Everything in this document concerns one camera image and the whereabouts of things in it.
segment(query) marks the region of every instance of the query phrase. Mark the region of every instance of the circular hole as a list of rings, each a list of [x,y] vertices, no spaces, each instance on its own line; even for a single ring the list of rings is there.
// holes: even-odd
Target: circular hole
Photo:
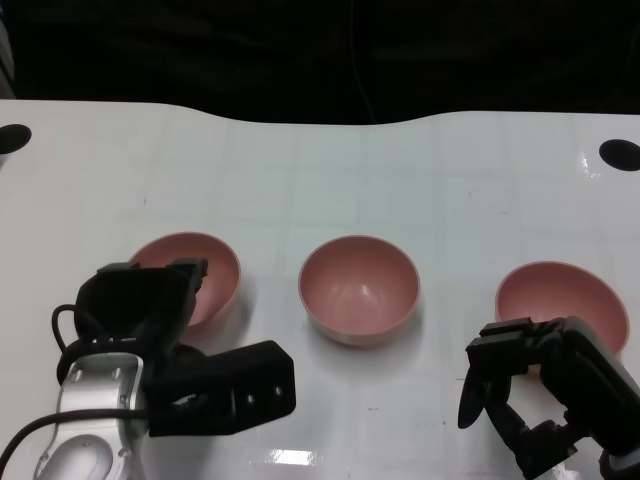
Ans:
[[[600,145],[600,156],[607,165],[618,170],[640,170],[640,147],[628,140],[607,140]]]
[[[31,130],[24,125],[5,125],[0,127],[0,155],[20,150],[31,140]]]

